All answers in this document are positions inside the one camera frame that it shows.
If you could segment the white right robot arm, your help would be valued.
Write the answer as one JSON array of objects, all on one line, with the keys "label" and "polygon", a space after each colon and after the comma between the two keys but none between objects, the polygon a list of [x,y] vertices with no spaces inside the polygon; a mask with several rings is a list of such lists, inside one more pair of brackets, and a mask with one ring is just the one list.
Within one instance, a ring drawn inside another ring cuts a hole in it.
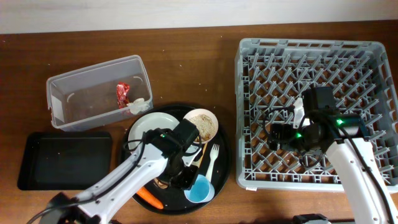
[{"label": "white right robot arm", "polygon": [[373,155],[366,125],[358,114],[342,114],[330,87],[303,92],[292,106],[293,124],[268,121],[262,124],[269,148],[287,146],[301,156],[317,153],[327,157],[338,174],[356,223],[397,223],[397,209]]}]

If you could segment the pink bowl with food scraps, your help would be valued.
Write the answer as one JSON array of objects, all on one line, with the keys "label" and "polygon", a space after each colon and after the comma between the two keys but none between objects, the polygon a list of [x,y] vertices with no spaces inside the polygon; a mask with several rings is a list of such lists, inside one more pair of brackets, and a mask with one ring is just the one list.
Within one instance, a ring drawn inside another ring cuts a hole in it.
[{"label": "pink bowl with food scraps", "polygon": [[195,143],[205,144],[212,140],[218,132],[218,120],[214,113],[206,109],[194,109],[189,111],[184,117],[193,123],[199,130],[200,137],[197,137]]}]

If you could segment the white tissue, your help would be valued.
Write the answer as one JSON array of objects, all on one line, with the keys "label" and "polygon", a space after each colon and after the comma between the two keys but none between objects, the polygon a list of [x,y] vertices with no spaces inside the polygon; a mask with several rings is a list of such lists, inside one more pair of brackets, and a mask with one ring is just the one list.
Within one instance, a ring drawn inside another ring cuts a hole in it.
[{"label": "white tissue", "polygon": [[150,104],[146,103],[145,99],[138,98],[132,103],[128,103],[127,107],[129,108],[131,114],[137,115],[141,112],[147,111],[150,108]]}]

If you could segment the light blue cup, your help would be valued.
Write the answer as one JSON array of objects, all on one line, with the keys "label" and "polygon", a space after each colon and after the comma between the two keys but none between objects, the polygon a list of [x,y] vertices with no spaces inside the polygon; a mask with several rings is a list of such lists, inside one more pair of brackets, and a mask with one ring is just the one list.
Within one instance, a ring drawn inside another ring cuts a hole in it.
[{"label": "light blue cup", "polygon": [[184,190],[185,198],[191,203],[206,203],[215,196],[215,189],[211,182],[201,174],[198,174],[190,190]]}]

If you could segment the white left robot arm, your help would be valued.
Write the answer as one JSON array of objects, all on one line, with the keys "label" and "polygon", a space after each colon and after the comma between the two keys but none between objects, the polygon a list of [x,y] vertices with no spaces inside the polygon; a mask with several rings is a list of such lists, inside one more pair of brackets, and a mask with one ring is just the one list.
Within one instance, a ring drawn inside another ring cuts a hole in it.
[{"label": "white left robot arm", "polygon": [[201,144],[197,127],[183,119],[174,129],[143,133],[130,156],[106,177],[73,198],[59,193],[29,223],[109,223],[115,213],[139,189],[154,179],[182,190],[192,187],[198,169],[191,164]]}]

